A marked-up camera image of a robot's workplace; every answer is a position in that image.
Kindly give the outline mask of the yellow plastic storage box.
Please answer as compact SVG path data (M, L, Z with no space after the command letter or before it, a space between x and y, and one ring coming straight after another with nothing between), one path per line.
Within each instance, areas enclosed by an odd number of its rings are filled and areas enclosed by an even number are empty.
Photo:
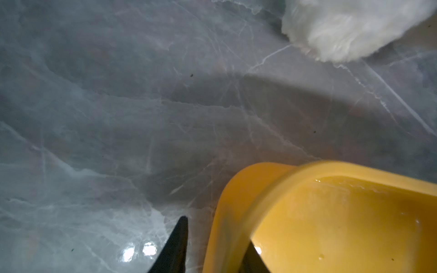
M238 273L250 241L271 273L434 273L437 187L345 162L254 164L220 196L204 272Z

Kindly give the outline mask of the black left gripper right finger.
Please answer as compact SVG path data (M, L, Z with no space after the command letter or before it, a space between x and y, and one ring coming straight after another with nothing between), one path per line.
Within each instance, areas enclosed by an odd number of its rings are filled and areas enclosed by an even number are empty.
M239 273L270 273L252 241L250 241L243 257Z

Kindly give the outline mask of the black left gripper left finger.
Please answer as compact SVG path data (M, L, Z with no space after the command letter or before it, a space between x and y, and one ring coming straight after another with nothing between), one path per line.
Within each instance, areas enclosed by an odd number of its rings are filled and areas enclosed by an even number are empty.
M182 216L148 273L185 273L188 218Z

